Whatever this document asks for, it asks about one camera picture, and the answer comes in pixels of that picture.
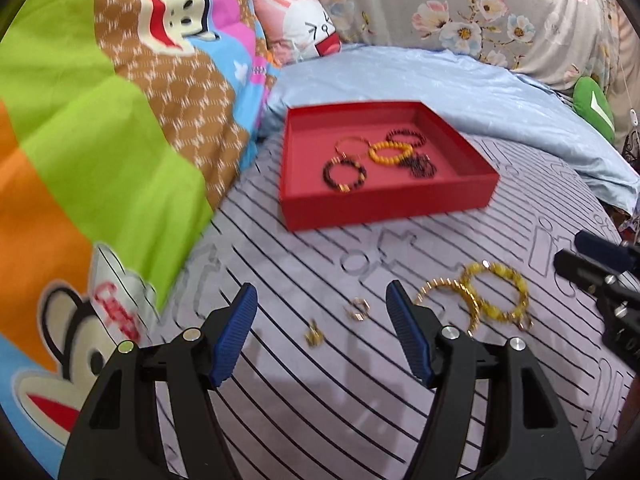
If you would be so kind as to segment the twisted gold bangle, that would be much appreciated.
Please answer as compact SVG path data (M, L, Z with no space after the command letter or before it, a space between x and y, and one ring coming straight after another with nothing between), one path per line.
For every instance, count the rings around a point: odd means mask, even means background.
M474 292L469 290L468 286L462 284L460 281L454 278L433 278L426 281L421 286L414 297L413 303L419 307L424 306L424 300L430 292L439 288L446 288L455 292L460 296L469 308L469 325L466 329L466 334L469 337L473 337L477 327L480 325L480 302Z

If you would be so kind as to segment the small gold earring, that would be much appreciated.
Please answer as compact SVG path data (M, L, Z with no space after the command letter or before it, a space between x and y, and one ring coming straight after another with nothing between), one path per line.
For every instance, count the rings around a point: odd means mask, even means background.
M326 336L324 336L324 333L322 333L322 330L320 330L320 327L315 320L309 321L305 340L309 348L317 348L326 340Z

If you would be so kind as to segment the red jewelry tray box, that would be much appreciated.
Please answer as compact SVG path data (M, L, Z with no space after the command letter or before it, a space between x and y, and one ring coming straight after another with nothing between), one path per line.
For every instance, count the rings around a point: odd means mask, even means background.
M337 156L343 136L368 139L368 156ZM485 157L420 102L313 105L286 114L279 198L291 232L480 209L498 181Z

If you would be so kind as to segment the thin gold bangle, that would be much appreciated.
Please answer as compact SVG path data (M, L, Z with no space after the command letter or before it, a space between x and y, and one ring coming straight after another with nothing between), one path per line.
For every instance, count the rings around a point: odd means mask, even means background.
M341 158L353 160L368 156L371 142L364 136L343 136L334 144L334 151Z

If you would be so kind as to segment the green plush toy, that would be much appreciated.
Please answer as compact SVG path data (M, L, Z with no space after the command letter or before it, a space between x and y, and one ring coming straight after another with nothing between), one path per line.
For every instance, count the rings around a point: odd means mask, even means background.
M573 110L611 144L615 140L614 117L610 104L597 81L577 79L573 92Z

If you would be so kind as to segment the light blue duvet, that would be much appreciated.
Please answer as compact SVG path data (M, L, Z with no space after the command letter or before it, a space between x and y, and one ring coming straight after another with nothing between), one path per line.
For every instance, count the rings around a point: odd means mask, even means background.
M639 176L593 126L529 76L449 51L351 46L282 68L257 135L282 131L293 107L418 101L472 136L514 141L564 160L597 198L632 214Z

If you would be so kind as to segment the grey floral quilt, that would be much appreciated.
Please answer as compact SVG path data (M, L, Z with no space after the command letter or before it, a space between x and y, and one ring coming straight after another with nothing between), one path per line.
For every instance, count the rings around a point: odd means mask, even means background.
M639 108L639 36L618 0L320 0L345 42L449 50L569 96L579 78L616 122Z

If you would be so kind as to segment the colourful monkey cartoon blanket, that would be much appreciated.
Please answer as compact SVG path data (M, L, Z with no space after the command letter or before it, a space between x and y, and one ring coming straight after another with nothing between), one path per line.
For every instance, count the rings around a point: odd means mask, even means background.
M53 479L256 136L252 0L1 0L1 474Z

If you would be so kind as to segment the pink white cartoon pillow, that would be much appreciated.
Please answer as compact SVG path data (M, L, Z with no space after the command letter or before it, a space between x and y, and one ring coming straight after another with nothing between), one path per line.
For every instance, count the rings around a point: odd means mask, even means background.
M281 66L341 51L337 29L319 0L253 0L269 51Z

